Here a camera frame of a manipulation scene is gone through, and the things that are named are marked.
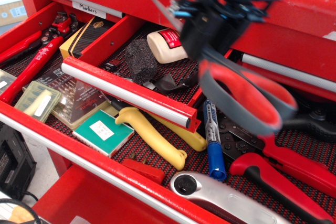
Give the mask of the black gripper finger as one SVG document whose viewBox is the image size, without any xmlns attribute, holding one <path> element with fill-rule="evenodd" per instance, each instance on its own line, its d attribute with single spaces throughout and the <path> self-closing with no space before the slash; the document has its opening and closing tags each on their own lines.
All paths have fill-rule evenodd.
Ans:
<svg viewBox="0 0 336 224">
<path fill-rule="evenodd" d="M 207 51 L 225 54 L 248 28 L 249 20 L 210 16 L 208 24 L 210 25 L 211 36 L 207 43 Z"/>
<path fill-rule="evenodd" d="M 181 43 L 192 60 L 202 60 L 203 50 L 209 43 L 209 17 L 199 15 L 187 19 L 181 32 Z"/>
</svg>

